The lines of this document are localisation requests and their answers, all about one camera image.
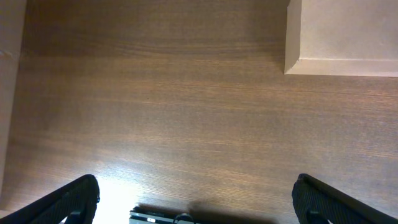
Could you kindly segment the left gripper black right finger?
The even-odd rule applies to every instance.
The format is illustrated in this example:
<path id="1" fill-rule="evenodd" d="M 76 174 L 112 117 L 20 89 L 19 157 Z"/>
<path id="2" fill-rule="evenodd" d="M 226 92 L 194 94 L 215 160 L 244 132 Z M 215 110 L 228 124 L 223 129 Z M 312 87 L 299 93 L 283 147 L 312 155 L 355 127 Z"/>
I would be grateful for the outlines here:
<path id="1" fill-rule="evenodd" d="M 397 224 L 397 219 L 308 174 L 294 183 L 292 200 L 300 224 Z"/>

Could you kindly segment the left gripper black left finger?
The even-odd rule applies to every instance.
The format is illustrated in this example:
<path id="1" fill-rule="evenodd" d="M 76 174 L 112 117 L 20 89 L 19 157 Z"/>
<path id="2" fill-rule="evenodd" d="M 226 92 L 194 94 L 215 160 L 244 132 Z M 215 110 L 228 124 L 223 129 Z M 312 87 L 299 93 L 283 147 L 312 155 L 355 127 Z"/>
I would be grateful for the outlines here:
<path id="1" fill-rule="evenodd" d="M 86 174 L 1 218 L 1 224 L 92 224 L 99 201 L 98 181 Z"/>

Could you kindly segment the brown cardboard box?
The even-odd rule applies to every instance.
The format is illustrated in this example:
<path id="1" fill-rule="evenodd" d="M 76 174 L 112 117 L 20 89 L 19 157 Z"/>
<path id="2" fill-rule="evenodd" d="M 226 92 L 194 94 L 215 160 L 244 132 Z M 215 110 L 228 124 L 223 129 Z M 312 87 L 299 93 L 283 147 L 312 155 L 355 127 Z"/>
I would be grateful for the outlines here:
<path id="1" fill-rule="evenodd" d="M 397 76 L 397 0 L 291 0 L 284 73 Z"/>

